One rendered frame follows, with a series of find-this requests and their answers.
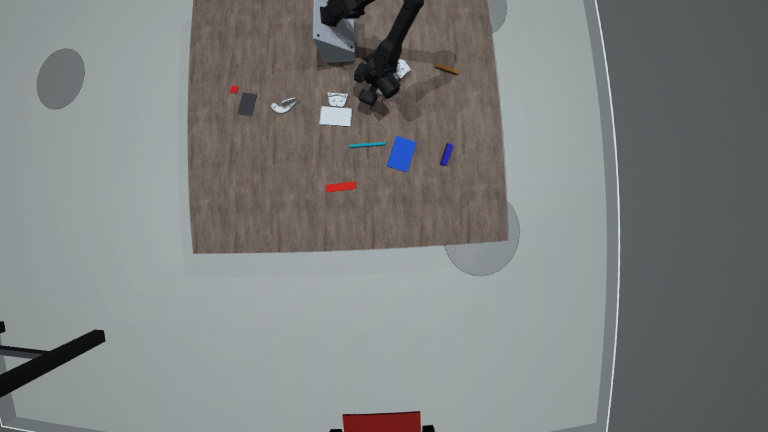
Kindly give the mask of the brown flat bar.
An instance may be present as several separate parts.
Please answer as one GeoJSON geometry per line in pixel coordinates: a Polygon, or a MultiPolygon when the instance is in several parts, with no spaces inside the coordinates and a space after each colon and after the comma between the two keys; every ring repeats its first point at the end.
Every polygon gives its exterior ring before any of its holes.
{"type": "Polygon", "coordinates": [[[435,68],[458,75],[459,70],[436,62],[435,68]]]}

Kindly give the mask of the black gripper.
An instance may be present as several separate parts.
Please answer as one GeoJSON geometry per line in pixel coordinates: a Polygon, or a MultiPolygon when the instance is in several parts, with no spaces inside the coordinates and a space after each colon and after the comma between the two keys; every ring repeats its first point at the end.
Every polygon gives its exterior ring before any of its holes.
{"type": "MultiPolygon", "coordinates": [[[[391,66],[391,64],[388,64],[388,65],[384,65],[384,68],[386,68],[386,67],[390,67],[390,66],[391,66]]],[[[370,83],[370,85],[371,85],[371,88],[370,88],[369,92],[368,92],[368,91],[366,91],[365,89],[363,89],[363,90],[362,90],[362,92],[361,92],[361,93],[360,93],[360,95],[359,95],[359,100],[360,100],[361,102],[363,102],[363,103],[365,103],[365,104],[367,104],[367,105],[369,105],[369,106],[371,106],[371,107],[372,107],[372,106],[374,106],[374,104],[375,104],[375,102],[376,102],[376,100],[377,100],[377,98],[378,98],[378,96],[375,94],[375,92],[376,92],[376,91],[377,91],[377,89],[378,89],[377,85],[375,84],[375,82],[376,82],[377,80],[371,80],[371,79],[369,78],[369,75],[368,75],[368,73],[367,73],[367,75],[366,75],[366,78],[368,78],[368,80],[369,80],[369,83],[370,83]],[[374,89],[374,88],[375,88],[375,89],[374,89]],[[374,90],[374,91],[373,91],[373,90],[374,90]]]]}

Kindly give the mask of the red flat bar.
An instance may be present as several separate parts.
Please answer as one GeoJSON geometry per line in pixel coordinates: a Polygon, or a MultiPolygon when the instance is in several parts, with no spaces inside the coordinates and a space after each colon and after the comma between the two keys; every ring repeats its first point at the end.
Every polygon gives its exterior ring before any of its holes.
{"type": "Polygon", "coordinates": [[[345,182],[345,183],[337,183],[337,184],[328,184],[325,186],[326,192],[333,192],[333,191],[342,191],[342,190],[350,190],[350,189],[356,189],[356,184],[354,182],[345,182]]]}

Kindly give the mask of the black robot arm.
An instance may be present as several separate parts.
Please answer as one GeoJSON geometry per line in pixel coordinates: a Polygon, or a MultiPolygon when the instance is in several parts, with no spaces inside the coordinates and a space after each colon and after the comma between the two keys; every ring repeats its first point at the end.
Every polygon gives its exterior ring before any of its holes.
{"type": "MultiPolygon", "coordinates": [[[[343,18],[359,18],[365,15],[365,7],[373,1],[375,0],[328,0],[327,6],[320,7],[321,23],[336,27],[339,20],[343,18]]],[[[354,73],[356,82],[367,81],[369,84],[369,80],[366,78],[367,73],[371,80],[377,80],[375,84],[386,99],[394,96],[400,90],[401,84],[396,80],[393,73],[397,72],[397,62],[407,31],[424,4],[424,0],[403,1],[401,11],[387,38],[379,44],[374,54],[364,57],[367,64],[359,63],[354,73]],[[391,66],[384,68],[384,65],[388,64],[391,66]]]]}

